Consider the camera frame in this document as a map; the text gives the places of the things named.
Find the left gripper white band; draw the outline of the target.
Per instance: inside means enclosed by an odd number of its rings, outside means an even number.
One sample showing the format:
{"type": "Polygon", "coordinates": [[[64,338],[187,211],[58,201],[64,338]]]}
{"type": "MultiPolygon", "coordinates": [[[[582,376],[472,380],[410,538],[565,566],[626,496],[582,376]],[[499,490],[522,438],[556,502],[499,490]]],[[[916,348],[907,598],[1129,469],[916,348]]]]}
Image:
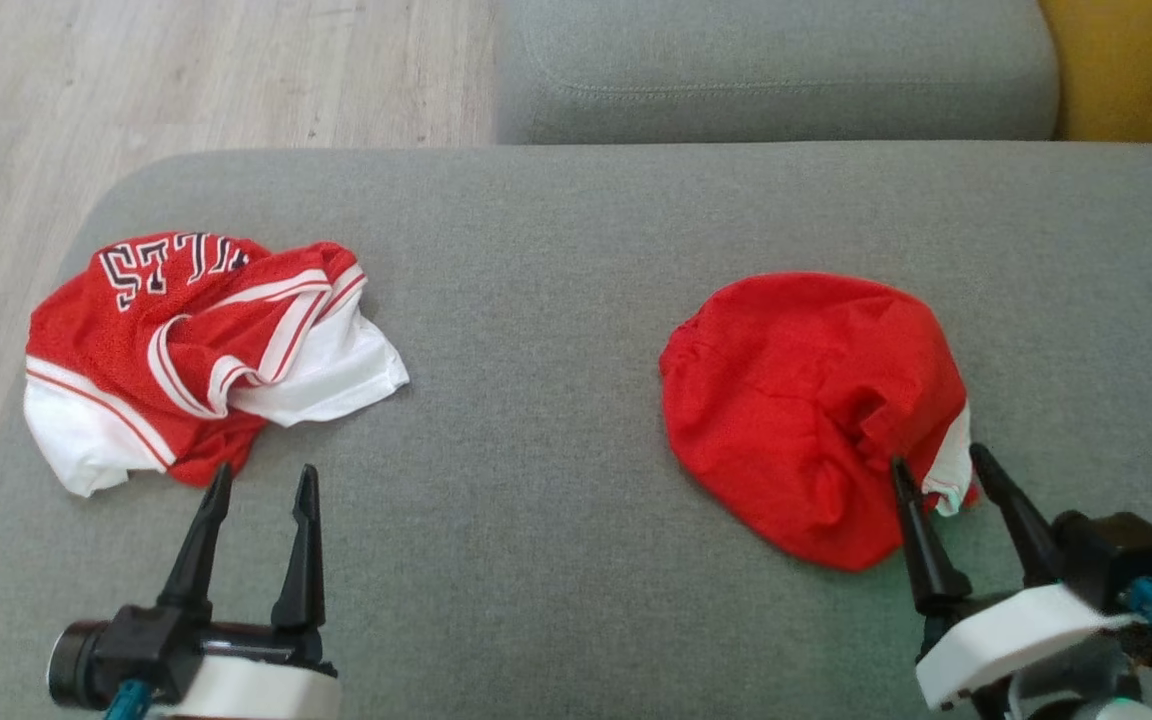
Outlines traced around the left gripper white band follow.
{"type": "MultiPolygon", "coordinates": [[[[187,530],[157,606],[211,614],[209,589],[232,469],[218,469],[187,530]]],[[[200,635],[200,669],[182,700],[156,702],[152,719],[338,719],[343,689],[324,657],[323,516],[319,475],[303,465],[291,509],[297,532],[271,624],[221,623],[200,635]]]]}

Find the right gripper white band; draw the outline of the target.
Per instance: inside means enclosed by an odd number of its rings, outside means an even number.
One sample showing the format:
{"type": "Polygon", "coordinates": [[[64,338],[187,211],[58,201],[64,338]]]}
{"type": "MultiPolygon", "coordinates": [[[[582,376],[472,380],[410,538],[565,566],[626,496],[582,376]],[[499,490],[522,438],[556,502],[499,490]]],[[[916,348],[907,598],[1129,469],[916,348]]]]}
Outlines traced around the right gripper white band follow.
{"type": "MultiPolygon", "coordinates": [[[[952,626],[916,662],[916,682],[933,711],[952,708],[969,694],[1098,632],[1137,623],[1134,612],[1106,614],[1064,584],[1053,584],[1061,582],[1062,553],[1048,521],[986,446],[972,444],[969,454],[984,495],[1005,520],[1023,571],[1021,582],[1029,589],[952,626]]],[[[915,611],[948,614],[972,596],[972,583],[952,564],[904,457],[892,458],[890,478],[915,611]]]]}

